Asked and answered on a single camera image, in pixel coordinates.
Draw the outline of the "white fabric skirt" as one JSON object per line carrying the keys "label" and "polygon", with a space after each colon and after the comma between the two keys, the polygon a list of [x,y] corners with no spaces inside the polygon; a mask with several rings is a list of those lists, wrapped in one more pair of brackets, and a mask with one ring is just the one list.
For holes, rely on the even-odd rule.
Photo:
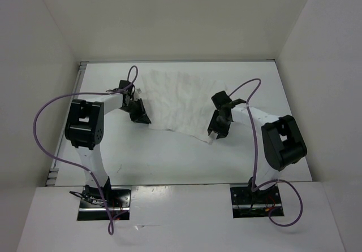
{"label": "white fabric skirt", "polygon": [[156,70],[141,78],[150,129],[186,134],[207,144],[213,142],[207,131],[215,110],[211,97],[227,90],[223,82],[185,72]]}

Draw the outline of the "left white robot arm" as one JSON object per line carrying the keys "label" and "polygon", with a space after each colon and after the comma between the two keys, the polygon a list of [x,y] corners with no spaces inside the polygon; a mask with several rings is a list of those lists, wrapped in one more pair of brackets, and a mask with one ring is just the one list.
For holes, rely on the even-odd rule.
{"label": "left white robot arm", "polygon": [[81,165],[87,168],[84,192],[81,196],[99,206],[107,206],[116,200],[109,175],[102,161],[100,143],[104,137],[105,115],[122,110],[129,114],[134,123],[150,124],[151,120],[141,98],[135,94],[135,86],[121,80],[111,94],[92,99],[74,99],[65,128],[65,137],[76,149]]}

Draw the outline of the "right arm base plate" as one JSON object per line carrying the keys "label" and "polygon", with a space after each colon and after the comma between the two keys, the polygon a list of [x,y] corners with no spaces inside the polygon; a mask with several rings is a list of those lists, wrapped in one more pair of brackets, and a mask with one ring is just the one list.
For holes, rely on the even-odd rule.
{"label": "right arm base plate", "polygon": [[248,185],[230,186],[233,218],[263,218],[284,216],[277,186],[251,192]]}

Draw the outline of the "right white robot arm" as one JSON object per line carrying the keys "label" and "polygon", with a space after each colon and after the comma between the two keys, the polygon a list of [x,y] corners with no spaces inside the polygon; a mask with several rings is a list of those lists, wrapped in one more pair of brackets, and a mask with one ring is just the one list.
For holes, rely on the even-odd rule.
{"label": "right white robot arm", "polygon": [[215,106],[207,128],[208,135],[222,139],[229,135],[232,123],[250,127],[255,159],[248,196],[254,203],[268,196],[268,189],[280,181],[279,173],[307,155],[307,147],[295,118],[275,116],[250,106],[245,100],[232,100],[225,91],[212,96]]}

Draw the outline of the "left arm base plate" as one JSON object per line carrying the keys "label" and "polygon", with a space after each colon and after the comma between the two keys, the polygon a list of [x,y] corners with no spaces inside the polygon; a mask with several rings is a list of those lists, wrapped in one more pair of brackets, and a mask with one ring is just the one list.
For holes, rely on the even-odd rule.
{"label": "left arm base plate", "polygon": [[[94,189],[91,193],[86,188],[81,193],[73,192],[73,195],[80,198],[77,221],[107,221],[109,220],[105,204],[99,195],[99,191]],[[110,214],[116,220],[129,220],[131,207],[131,187],[113,186],[105,194]]]}

